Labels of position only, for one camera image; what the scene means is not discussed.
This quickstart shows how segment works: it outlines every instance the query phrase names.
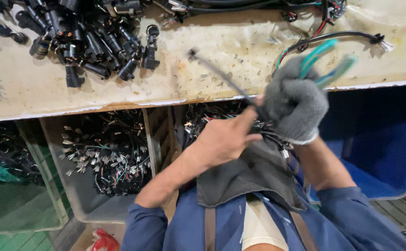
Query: workbench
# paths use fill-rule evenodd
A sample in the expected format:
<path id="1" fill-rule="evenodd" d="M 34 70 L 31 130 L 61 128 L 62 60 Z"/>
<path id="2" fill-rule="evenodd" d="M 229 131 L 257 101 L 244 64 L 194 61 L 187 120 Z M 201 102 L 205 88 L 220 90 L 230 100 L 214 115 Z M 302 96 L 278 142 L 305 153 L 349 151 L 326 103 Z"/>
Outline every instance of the workbench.
<path id="1" fill-rule="evenodd" d="M 146 9 L 139 25 L 139 37 L 145 43 L 145 29 L 159 24 L 163 10 Z M 65 70 L 54 54 L 44 60 L 33 59 L 28 51 L 37 37 L 25 32 L 30 41 L 24 46 L 0 37 L 0 85 L 5 93 L 0 100 L 0 120 L 55 116 L 69 113 L 165 106 L 211 100 L 239 98 L 217 76 L 198 63 L 190 63 L 186 52 L 193 47 L 210 59 L 248 94 L 263 93 L 282 51 L 301 36 L 317 29 L 321 14 L 316 10 L 298 12 L 294 23 L 282 20 L 276 10 L 252 10 L 240 13 L 201 15 L 162 29 L 156 57 L 161 64 L 154 71 L 137 69 L 135 79 L 124 82 L 112 74 L 105 81 L 85 72 L 81 88 L 68 88 Z M 329 90 L 373 88 L 406 84 L 406 0 L 349 0 L 346 14 L 323 33 L 359 30 L 385 35 L 395 46 L 383 53 L 365 39 L 340 38 L 340 43 L 316 64 L 325 74 L 345 54 L 358 56 L 358 62 Z M 308 54 L 317 44 L 312 44 Z M 283 60 L 285 64 L 297 52 Z"/>

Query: shirt sleeve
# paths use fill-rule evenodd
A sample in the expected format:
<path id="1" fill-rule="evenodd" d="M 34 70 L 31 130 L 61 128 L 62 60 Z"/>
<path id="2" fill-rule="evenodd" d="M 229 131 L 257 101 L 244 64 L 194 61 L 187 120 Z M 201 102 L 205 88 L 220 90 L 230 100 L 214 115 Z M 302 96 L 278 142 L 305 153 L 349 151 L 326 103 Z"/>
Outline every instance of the shirt sleeve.
<path id="1" fill-rule="evenodd" d="M 167 229 L 167 217 L 161 208 L 131 204 L 121 251 L 160 251 Z"/>
<path id="2" fill-rule="evenodd" d="M 406 250 L 397 226 L 376 211 L 359 187 L 318 192 L 320 212 L 360 251 Z"/>

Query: red wire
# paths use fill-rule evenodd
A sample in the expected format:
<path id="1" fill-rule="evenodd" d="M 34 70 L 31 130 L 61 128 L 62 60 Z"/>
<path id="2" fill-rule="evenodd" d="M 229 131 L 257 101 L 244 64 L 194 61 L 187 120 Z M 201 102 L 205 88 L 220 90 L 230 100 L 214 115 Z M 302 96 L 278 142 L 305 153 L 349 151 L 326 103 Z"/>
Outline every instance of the red wire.
<path id="1" fill-rule="evenodd" d="M 323 20 L 322 23 L 321 23 L 321 26 L 319 26 L 319 29 L 316 31 L 315 34 L 313 34 L 313 36 L 312 36 L 311 38 L 316 37 L 316 36 L 322 31 L 322 29 L 323 29 L 324 26 L 325 26 L 325 23 L 326 23 L 326 21 Z"/>
<path id="2" fill-rule="evenodd" d="M 333 0 L 333 1 L 331 1 L 330 3 L 332 3 L 336 9 L 339 9 L 339 8 L 340 8 L 340 7 L 339 7 L 339 5 L 338 5 L 337 3 L 335 3 L 335 2 L 334 2 L 334 0 Z"/>
<path id="3" fill-rule="evenodd" d="M 281 60 L 279 61 L 278 64 L 280 64 L 280 63 L 282 62 L 282 60 L 284 59 L 285 55 L 287 55 L 287 54 L 288 54 L 288 51 L 282 55 Z"/>

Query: red plastic bag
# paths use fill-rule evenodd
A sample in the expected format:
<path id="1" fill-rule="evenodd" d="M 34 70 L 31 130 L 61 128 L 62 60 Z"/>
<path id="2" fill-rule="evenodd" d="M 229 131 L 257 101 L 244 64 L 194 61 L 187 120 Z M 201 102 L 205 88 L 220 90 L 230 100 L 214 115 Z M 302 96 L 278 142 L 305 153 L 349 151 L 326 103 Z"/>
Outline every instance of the red plastic bag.
<path id="1" fill-rule="evenodd" d="M 101 228 L 93 231 L 95 243 L 87 251 L 119 251 L 118 241 Z"/>

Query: right hand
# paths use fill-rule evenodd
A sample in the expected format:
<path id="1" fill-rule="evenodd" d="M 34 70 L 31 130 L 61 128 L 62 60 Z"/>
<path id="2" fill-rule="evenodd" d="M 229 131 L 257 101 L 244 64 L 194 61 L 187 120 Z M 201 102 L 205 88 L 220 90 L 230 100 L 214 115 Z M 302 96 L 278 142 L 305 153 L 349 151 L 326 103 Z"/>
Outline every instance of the right hand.
<path id="1" fill-rule="evenodd" d="M 265 111 L 276 123 L 275 132 L 296 145 L 310 143 L 319 135 L 318 126 L 328 111 L 328 99 L 315 85 L 313 68 L 299 79 L 304 56 L 289 60 L 273 73 L 266 87 Z"/>
<path id="2" fill-rule="evenodd" d="M 252 141 L 262 140 L 260 134 L 249 134 L 257 118 L 250 106 L 233 119 L 213 119 L 190 145 L 182 157 L 186 178 L 194 178 L 214 166 L 239 158 Z"/>

